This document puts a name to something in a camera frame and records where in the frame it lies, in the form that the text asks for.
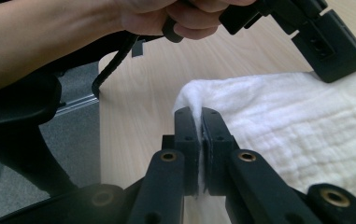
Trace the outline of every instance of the table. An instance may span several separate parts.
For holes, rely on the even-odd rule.
[[[327,2],[356,36],[356,1]],[[100,70],[113,56],[100,62]],[[102,182],[127,188],[144,176],[163,134],[174,133],[172,108],[189,81],[304,71],[311,67],[271,17],[235,36],[220,27],[199,41],[144,44],[144,55],[127,57],[101,87]],[[201,203],[208,203],[207,211],[186,198],[184,223],[226,223],[221,198]]]

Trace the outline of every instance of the black cable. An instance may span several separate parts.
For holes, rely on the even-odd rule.
[[[114,58],[108,63],[104,70],[96,77],[93,81],[92,90],[93,95],[99,99],[99,88],[102,83],[116,70],[116,68],[121,64],[122,60],[128,55],[129,51],[134,46],[136,40],[139,38],[139,35],[129,34],[127,39],[122,44],[121,49],[117,52]]]

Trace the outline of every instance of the human hand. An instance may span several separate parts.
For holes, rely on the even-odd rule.
[[[115,0],[121,27],[138,35],[161,35],[169,16],[177,23],[177,35],[201,39],[212,35],[220,25],[219,16],[229,5],[247,6],[255,0]]]

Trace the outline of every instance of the cloth fold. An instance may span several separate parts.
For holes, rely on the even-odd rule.
[[[262,154],[291,187],[330,183],[356,196],[356,73],[327,84],[310,73],[194,80],[174,111],[219,111],[241,148]]]

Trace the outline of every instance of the forearm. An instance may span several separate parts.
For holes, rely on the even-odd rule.
[[[0,4],[0,88],[94,40],[122,30],[109,0]]]

